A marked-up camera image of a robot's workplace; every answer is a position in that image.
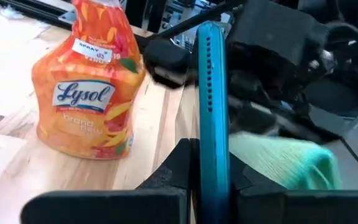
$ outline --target wooden surface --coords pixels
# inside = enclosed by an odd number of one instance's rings
[[[154,85],[149,77],[136,99],[134,146],[128,158],[77,159],[48,148],[37,139],[38,106],[30,69],[69,34],[33,19],[12,20],[0,13],[1,224],[19,223],[22,206],[43,192],[133,189],[176,144],[175,118],[182,91],[168,91]]]

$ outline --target bottle label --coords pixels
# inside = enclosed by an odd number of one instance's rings
[[[74,44],[71,49],[94,61],[109,63],[112,58],[111,49],[98,47],[77,38],[74,40]]]
[[[53,91],[52,106],[62,110],[86,109],[103,113],[115,87],[99,80],[59,82]]]

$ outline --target speaker holes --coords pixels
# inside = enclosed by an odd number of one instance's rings
[[[206,64],[207,64],[207,77],[206,77],[206,86],[207,86],[207,92],[208,92],[208,111],[212,112],[212,78],[211,78],[211,74],[212,74],[212,65],[211,65],[211,38],[207,37],[206,38],[206,51],[207,51],[207,55],[206,55]]]

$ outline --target mint green towel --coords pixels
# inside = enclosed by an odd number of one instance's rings
[[[251,168],[288,189],[341,188],[336,158],[313,142],[241,132],[230,135],[229,149]]]

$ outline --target price sticker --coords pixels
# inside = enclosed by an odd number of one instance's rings
[[[74,44],[71,49],[79,54],[84,55],[85,57],[93,58],[107,63],[110,62],[112,58],[111,49],[98,47],[77,38],[74,40]]]

